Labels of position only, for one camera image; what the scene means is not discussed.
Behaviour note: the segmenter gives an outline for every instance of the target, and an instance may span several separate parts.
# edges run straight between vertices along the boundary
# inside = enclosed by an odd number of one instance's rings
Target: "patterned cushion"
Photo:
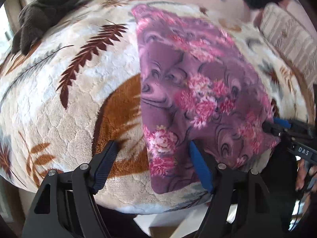
[[[317,80],[316,40],[291,14],[276,4],[268,4],[264,8],[260,31],[289,66],[299,70],[297,72],[301,76],[296,77],[306,81],[302,84],[308,87],[309,94],[303,95],[309,97],[309,101],[305,99],[307,107],[312,107],[313,83]]]

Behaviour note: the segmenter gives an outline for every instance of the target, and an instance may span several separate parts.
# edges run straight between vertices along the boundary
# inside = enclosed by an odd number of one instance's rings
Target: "metal screw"
[[[218,168],[221,170],[225,170],[227,168],[227,166],[224,163],[220,163],[220,164],[218,164]]]
[[[49,176],[53,176],[56,174],[56,171],[54,169],[50,170],[49,171]]]
[[[258,173],[259,173],[258,170],[254,169],[254,168],[251,169],[251,174],[256,176]]]
[[[80,165],[80,169],[81,170],[86,170],[88,168],[88,166],[89,166],[88,164],[81,164]]]

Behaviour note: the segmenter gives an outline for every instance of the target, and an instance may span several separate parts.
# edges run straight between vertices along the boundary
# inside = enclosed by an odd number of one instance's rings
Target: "beige blanket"
[[[205,203],[200,183],[158,195],[151,188],[140,117],[139,58],[131,8],[139,3],[201,17],[226,29],[259,74],[275,115],[308,118],[293,72],[259,31],[196,5],[147,0],[89,0],[27,56],[9,56],[0,76],[0,174],[36,192],[50,169],[74,170],[109,139],[118,158],[96,201],[127,213],[153,214]],[[262,170],[270,151],[245,169]]]

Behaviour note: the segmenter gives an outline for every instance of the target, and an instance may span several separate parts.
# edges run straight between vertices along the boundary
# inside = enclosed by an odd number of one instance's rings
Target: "blanket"
[[[0,174],[5,179],[36,192],[49,170],[74,170],[114,139],[120,151],[105,187],[95,196],[100,205],[154,214],[210,201],[199,182],[164,194],[151,186],[132,14],[139,4],[224,29],[261,79],[272,114],[308,119],[296,76],[253,26],[201,12],[196,5],[90,0],[50,28],[26,56],[10,55],[2,65]],[[261,171],[270,153],[269,149],[252,158],[243,170]]]

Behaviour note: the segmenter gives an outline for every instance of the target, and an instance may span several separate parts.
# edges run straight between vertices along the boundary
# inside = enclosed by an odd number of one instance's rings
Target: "purple floral fabric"
[[[262,131],[271,103],[231,37],[202,19],[147,5],[132,9],[141,65],[141,111],[153,190],[197,182],[189,142],[238,168],[276,145]]]

